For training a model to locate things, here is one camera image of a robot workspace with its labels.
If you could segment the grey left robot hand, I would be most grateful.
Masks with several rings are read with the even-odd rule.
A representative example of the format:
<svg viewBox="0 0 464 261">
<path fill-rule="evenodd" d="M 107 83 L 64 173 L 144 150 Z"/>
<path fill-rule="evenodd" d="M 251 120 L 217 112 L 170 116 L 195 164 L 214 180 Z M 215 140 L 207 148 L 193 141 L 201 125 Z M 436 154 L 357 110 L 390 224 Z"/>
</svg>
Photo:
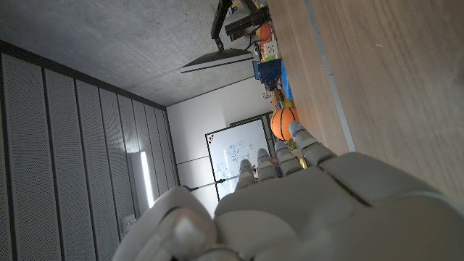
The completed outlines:
<svg viewBox="0 0 464 261">
<path fill-rule="evenodd" d="M 186 188 L 163 194 L 115 260 L 461 260 L 463 212 L 413 175 L 367 155 L 336 155 L 297 121 L 276 158 L 240 164 L 213 214 Z"/>
</svg>

